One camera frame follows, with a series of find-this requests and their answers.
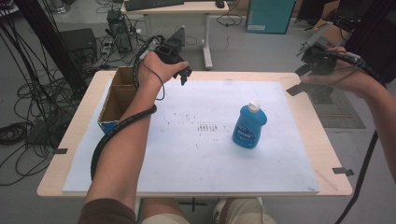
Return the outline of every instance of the teal cabinet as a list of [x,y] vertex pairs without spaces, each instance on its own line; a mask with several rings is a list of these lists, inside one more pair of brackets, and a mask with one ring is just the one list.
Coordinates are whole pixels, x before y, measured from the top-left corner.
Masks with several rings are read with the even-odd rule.
[[288,31],[295,0],[250,0],[247,31],[250,33],[285,34]]

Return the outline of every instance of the bottle label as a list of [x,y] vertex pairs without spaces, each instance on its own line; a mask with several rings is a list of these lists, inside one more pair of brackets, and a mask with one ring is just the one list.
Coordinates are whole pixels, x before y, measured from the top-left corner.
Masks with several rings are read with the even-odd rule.
[[254,134],[244,125],[238,125],[236,127],[236,133],[239,137],[240,140],[249,142],[249,143],[254,143],[255,136]]

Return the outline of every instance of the table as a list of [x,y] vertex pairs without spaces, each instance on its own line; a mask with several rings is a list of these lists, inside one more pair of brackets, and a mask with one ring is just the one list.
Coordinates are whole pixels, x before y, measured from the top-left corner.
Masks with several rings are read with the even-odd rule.
[[158,7],[137,11],[126,11],[124,4],[121,13],[127,15],[143,14],[146,23],[147,36],[151,36],[151,27],[178,26],[184,24],[203,24],[205,26],[205,39],[203,40],[203,51],[205,57],[205,68],[213,68],[209,49],[209,16],[210,14],[226,14],[229,10],[224,2],[224,8],[217,8],[214,2],[185,2],[184,5],[172,7]]
[[[106,84],[115,75],[115,71],[100,71],[94,76],[90,87],[78,107],[59,148],[67,148],[66,154],[56,154],[49,165],[37,193],[43,197],[84,197],[85,193],[63,192],[64,181],[68,175],[76,148],[87,129],[93,110]],[[194,71],[189,80],[248,80],[278,81],[284,90],[299,83],[300,79],[293,73],[251,73],[251,72],[202,72]],[[332,168],[341,167],[332,145],[322,128],[314,107],[306,94],[294,97],[286,94],[290,111],[304,143],[306,153],[316,175],[319,193],[314,196],[349,195],[352,187],[345,175],[337,175]]]

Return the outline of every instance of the bottle cap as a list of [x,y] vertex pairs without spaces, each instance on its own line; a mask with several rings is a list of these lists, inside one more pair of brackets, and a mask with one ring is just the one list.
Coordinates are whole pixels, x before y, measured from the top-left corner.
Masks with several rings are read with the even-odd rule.
[[248,103],[248,110],[251,113],[257,113],[260,110],[260,104],[258,102],[256,102],[256,101],[250,101]]

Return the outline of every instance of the sleeve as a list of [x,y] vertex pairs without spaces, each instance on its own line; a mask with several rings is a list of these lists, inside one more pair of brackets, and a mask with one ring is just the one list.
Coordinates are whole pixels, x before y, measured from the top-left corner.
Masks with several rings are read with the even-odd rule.
[[97,199],[84,204],[78,224],[135,224],[134,211],[125,204],[114,199]]

